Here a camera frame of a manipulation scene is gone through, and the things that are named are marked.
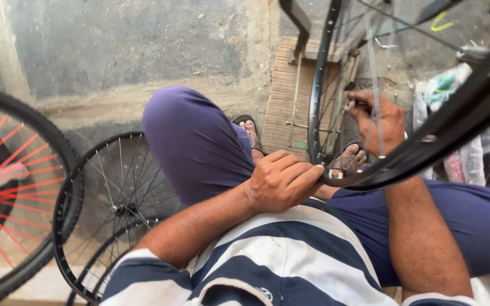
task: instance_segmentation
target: sandal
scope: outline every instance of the sandal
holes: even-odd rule
[[[341,154],[345,152],[345,150],[352,144],[358,144],[358,150],[357,153],[349,156],[349,157],[341,157]],[[354,168],[354,158],[357,156],[358,152],[364,151],[362,146],[358,141],[350,142],[347,145],[343,147],[343,149],[336,155],[336,157],[332,160],[332,162],[328,165],[329,169],[329,176],[331,179],[336,179],[336,178],[343,178],[343,177],[348,177],[349,175],[355,174],[355,168]],[[366,159],[368,158],[368,153],[364,152],[364,155],[366,156]],[[343,177],[334,177],[332,174],[332,171],[330,170],[340,170],[343,174]]]
[[[241,122],[247,122],[249,120],[253,122],[254,131],[258,135],[258,130],[256,129],[256,123],[254,122],[253,117],[251,117],[250,115],[246,115],[246,114],[239,115],[232,120],[232,123],[239,125]],[[252,149],[259,150],[262,153],[262,155],[266,156],[266,154],[264,154],[264,149],[262,148],[262,143],[260,143],[258,137],[254,136],[248,129],[245,129],[245,131],[247,131],[247,136],[249,136],[249,144],[251,150]]]

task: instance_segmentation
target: striped shirt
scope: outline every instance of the striped shirt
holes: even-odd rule
[[[356,233],[317,199],[261,213],[228,231],[177,270],[148,249],[116,265],[102,306],[391,305]],[[478,304],[465,296],[414,295],[404,306]]]

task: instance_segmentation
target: man's right hand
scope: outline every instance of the man's right hand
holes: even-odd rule
[[[374,107],[373,91],[371,90],[350,92],[349,99],[365,102],[368,104],[370,109],[373,109]],[[377,124],[379,121],[381,121],[381,128],[383,132],[383,148],[385,150],[383,152],[384,155],[389,154],[389,152],[400,145],[405,138],[404,110],[394,104],[390,99],[381,95],[379,96],[379,107],[381,109],[381,115],[374,118],[373,122],[370,120],[370,115],[364,108],[355,106],[350,110],[350,114],[358,123],[360,138],[363,145],[367,148],[369,153],[375,155],[376,157],[380,156],[379,136],[377,130]],[[368,133],[370,133],[370,138],[368,143],[365,143]]]
[[[262,158],[244,184],[245,196],[256,212],[282,212],[299,205],[321,187],[324,167],[279,150]]]

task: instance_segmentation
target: knee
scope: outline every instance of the knee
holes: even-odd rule
[[[170,86],[154,92],[143,111],[143,125],[147,127],[163,122],[174,122],[192,107],[193,97],[199,95],[185,86]]]

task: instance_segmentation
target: purple pants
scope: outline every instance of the purple pants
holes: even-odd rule
[[[255,168],[245,130],[202,94],[156,91],[143,113],[146,139],[181,203],[190,206],[246,181]],[[472,277],[490,274],[490,188],[426,180]],[[326,203],[356,229],[382,286],[399,285],[389,255],[384,191],[338,190]]]

